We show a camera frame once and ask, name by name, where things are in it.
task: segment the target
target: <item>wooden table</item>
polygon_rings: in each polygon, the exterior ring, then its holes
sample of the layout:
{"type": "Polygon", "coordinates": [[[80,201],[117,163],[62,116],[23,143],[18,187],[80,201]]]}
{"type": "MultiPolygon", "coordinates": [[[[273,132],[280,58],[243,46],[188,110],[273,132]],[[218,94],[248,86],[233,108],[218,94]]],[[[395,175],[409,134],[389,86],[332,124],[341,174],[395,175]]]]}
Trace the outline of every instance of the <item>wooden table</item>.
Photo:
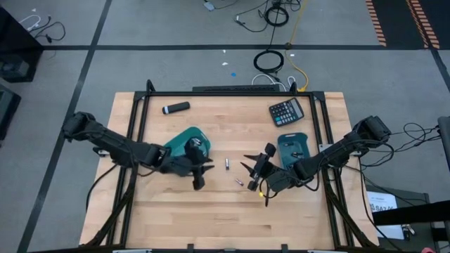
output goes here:
{"type": "MultiPolygon", "coordinates": [[[[108,128],[122,135],[127,133],[133,95],[116,93],[112,105],[108,128]]],[[[210,157],[215,168],[205,173],[206,186],[200,191],[194,191],[191,177],[169,174],[138,177],[127,247],[186,249],[188,243],[194,243],[196,249],[280,249],[281,244],[288,244],[289,249],[333,249],[323,184],[315,193],[305,187],[284,190],[271,199],[269,207],[264,207],[264,199],[258,192],[246,188],[250,177],[240,162],[250,166],[254,162],[243,155],[263,152],[265,145],[276,144],[281,134],[301,131],[308,135],[311,155],[318,152],[308,98],[298,98],[304,119],[283,127],[275,127],[272,122],[268,106],[287,99],[151,97],[143,141],[164,144],[188,127],[197,126],[211,141],[210,157]],[[163,115],[163,106],[186,100],[191,109],[163,115]],[[225,170],[225,158],[230,161],[229,171],[225,170]],[[245,187],[235,179],[244,182],[245,187]]],[[[344,97],[342,93],[326,93],[326,100],[333,137],[338,141],[352,130],[344,97]]],[[[326,140],[319,103],[317,108],[322,138],[326,140]]],[[[278,155],[271,161],[280,164],[278,155]]],[[[357,167],[356,158],[351,158],[349,165],[357,167]]],[[[109,157],[101,158],[96,177],[111,166],[109,157]]],[[[140,167],[139,171],[146,173],[148,169],[140,167]]],[[[92,192],[81,243],[89,241],[110,215],[118,174],[116,169],[107,175],[92,192]]],[[[367,237],[378,244],[375,229],[364,211],[359,173],[344,169],[342,182],[349,214],[367,237]]],[[[310,184],[315,186],[316,179],[310,184]]],[[[342,219],[336,214],[344,245],[342,219]]],[[[117,223],[115,242],[119,241],[122,219],[117,223]]]]}

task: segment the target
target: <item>white sign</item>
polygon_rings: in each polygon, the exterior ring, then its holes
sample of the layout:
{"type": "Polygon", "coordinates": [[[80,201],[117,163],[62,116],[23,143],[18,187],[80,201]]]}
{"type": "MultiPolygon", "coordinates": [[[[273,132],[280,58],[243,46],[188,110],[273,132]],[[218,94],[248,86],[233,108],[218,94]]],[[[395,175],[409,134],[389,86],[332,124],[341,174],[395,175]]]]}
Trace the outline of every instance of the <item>white sign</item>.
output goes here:
{"type": "MultiPolygon", "coordinates": [[[[374,193],[367,192],[368,201],[371,204],[372,212],[386,211],[397,208],[397,201],[395,196],[387,193],[374,193]]],[[[383,232],[386,237],[392,239],[404,240],[403,231],[401,225],[389,225],[389,226],[377,226],[378,229],[383,232]]],[[[377,231],[377,236],[383,238],[383,236],[377,231]]]]}

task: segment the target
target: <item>black marker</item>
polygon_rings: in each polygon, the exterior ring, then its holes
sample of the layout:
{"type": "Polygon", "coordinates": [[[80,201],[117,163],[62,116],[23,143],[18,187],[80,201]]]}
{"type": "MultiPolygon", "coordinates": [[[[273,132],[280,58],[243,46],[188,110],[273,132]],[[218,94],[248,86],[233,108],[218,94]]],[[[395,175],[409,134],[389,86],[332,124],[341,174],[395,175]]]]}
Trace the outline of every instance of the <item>black marker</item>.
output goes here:
{"type": "Polygon", "coordinates": [[[166,115],[166,114],[178,112],[181,110],[187,110],[190,107],[191,107],[191,105],[189,104],[189,102],[182,102],[182,103],[178,103],[175,105],[164,106],[162,108],[162,113],[164,113],[166,115]]]}

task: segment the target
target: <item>calculator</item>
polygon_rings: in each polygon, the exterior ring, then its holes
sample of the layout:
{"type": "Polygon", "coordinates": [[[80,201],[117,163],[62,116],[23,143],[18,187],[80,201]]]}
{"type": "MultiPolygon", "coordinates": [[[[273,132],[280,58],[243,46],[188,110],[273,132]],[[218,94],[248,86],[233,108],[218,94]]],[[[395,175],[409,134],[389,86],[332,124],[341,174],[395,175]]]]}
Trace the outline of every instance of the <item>calculator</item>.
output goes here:
{"type": "Polygon", "coordinates": [[[302,107],[296,98],[272,105],[269,107],[269,112],[277,127],[296,122],[304,117],[302,107]]]}

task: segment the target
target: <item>teal object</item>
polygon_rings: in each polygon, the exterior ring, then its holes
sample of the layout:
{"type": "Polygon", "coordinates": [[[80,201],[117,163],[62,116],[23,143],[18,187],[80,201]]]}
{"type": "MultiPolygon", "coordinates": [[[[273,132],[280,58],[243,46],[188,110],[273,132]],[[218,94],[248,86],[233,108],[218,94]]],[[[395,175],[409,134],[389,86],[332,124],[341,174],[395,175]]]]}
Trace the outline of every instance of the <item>teal object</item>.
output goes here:
{"type": "Polygon", "coordinates": [[[309,157],[308,136],[303,133],[283,134],[278,137],[278,154],[282,168],[289,169],[296,161],[309,157]]]}
{"type": "Polygon", "coordinates": [[[170,148],[170,156],[176,157],[180,155],[185,155],[184,145],[190,138],[197,138],[202,142],[202,145],[198,147],[201,151],[203,151],[203,155],[208,157],[210,153],[211,143],[210,140],[206,137],[206,135],[197,127],[192,126],[188,129],[184,130],[181,134],[175,136],[172,140],[164,145],[165,148],[170,148]]]}

